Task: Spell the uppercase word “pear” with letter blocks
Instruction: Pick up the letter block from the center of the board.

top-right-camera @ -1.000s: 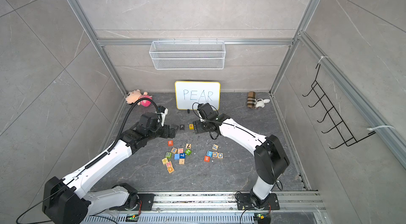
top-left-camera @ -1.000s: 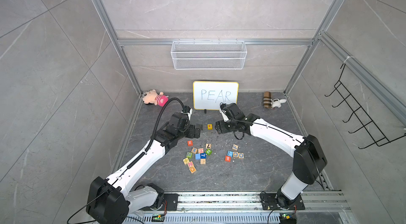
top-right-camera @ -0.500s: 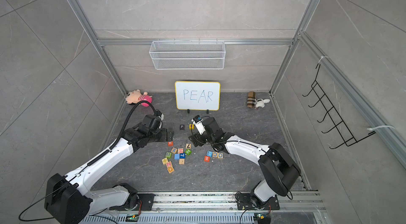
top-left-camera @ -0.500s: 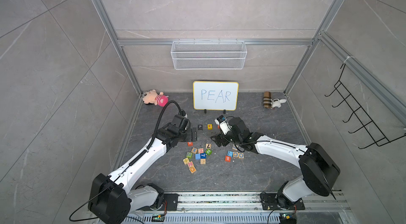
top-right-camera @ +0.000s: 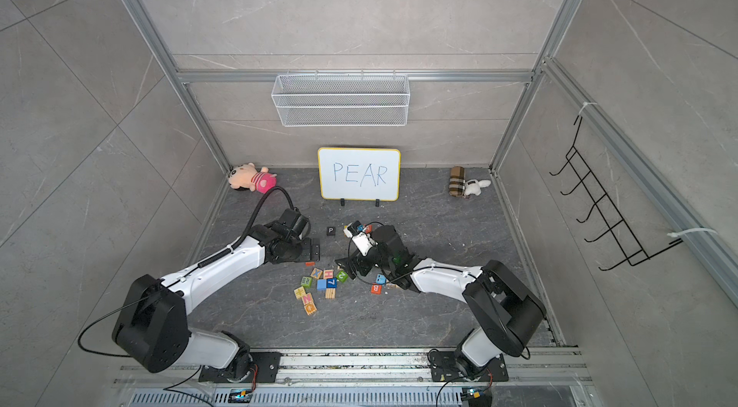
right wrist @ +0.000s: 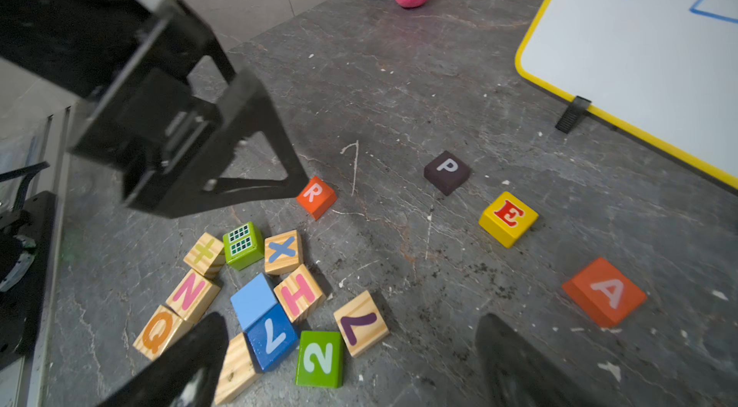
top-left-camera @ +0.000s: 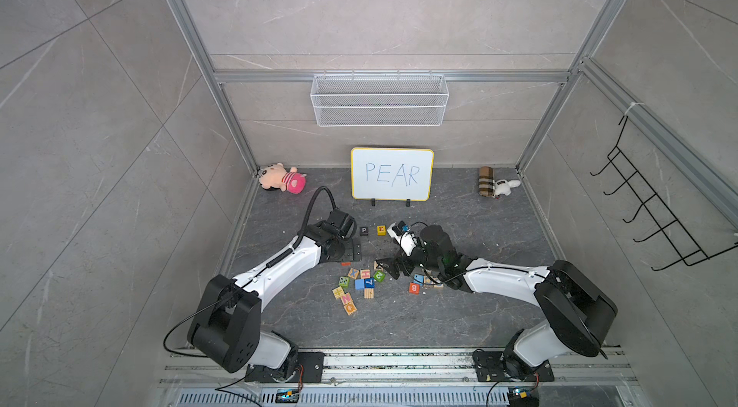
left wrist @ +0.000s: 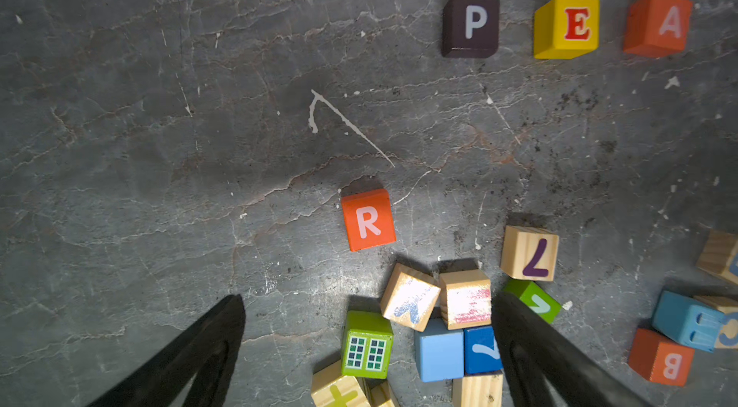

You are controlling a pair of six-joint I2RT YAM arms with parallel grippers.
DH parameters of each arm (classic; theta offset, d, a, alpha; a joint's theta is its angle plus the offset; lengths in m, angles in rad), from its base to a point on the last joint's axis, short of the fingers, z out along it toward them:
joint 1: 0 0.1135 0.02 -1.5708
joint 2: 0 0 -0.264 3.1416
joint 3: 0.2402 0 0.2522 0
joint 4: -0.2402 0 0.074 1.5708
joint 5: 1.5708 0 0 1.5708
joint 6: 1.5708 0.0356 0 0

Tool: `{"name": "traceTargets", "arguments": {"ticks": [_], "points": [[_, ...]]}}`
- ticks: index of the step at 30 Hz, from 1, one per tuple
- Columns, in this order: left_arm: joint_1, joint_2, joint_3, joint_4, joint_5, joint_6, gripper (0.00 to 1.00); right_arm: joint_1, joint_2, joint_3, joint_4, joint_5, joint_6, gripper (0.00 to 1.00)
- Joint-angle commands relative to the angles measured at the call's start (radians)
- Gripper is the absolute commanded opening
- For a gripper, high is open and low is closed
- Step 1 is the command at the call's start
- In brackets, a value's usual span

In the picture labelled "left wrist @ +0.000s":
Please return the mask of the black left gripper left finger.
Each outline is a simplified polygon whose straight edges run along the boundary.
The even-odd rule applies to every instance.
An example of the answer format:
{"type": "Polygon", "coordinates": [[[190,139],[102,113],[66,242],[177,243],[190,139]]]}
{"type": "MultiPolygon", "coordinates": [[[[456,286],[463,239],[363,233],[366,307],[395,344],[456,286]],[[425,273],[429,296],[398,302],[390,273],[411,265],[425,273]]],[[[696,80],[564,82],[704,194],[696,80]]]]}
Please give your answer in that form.
{"type": "Polygon", "coordinates": [[[168,406],[190,385],[186,406],[221,406],[245,326],[240,295],[229,295],[93,406],[168,406]]]}

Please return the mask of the red A block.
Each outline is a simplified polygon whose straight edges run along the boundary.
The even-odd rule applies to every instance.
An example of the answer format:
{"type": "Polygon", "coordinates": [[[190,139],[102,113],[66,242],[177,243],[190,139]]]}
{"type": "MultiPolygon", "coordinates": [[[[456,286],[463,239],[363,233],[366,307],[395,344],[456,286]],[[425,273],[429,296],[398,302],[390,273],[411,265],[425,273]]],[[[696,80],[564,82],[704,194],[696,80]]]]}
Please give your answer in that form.
{"type": "Polygon", "coordinates": [[[685,50],[693,3],[638,0],[628,9],[625,53],[661,58],[685,50]]]}

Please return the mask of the red R block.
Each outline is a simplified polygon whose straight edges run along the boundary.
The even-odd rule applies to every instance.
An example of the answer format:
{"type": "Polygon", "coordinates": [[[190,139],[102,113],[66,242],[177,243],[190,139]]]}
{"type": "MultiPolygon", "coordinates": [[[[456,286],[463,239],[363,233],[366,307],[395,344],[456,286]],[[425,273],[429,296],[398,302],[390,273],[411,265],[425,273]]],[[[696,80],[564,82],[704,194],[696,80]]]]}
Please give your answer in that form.
{"type": "Polygon", "coordinates": [[[397,240],[386,189],[343,197],[341,206],[350,251],[388,245],[397,240]]]}

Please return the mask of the yellow E block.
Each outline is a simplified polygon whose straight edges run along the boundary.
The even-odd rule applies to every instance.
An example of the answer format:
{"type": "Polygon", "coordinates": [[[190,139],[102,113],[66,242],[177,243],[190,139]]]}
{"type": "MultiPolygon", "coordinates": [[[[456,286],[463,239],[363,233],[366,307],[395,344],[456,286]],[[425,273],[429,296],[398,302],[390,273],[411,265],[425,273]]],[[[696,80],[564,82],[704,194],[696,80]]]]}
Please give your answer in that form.
{"type": "Polygon", "coordinates": [[[551,0],[534,13],[534,57],[573,59],[599,48],[600,0],[551,0]]]}

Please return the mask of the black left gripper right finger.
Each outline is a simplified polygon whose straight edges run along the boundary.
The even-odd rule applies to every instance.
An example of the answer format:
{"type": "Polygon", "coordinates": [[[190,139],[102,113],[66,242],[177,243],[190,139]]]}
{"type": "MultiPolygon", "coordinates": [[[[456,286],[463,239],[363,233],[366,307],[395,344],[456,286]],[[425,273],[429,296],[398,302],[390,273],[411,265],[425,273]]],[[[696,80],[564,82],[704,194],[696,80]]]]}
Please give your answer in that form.
{"type": "Polygon", "coordinates": [[[553,406],[551,388],[570,406],[647,406],[518,297],[501,292],[492,322],[516,406],[553,406]]]}

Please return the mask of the dark purple P block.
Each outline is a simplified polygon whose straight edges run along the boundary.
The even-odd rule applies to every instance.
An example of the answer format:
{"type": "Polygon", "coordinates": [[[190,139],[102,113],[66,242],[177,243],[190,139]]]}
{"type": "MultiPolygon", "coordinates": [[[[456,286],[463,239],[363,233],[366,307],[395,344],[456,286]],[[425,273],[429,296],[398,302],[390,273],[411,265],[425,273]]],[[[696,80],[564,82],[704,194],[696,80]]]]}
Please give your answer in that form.
{"type": "Polygon", "coordinates": [[[443,9],[441,53],[451,58],[488,58],[499,49],[499,0],[449,0],[443,9]]]}

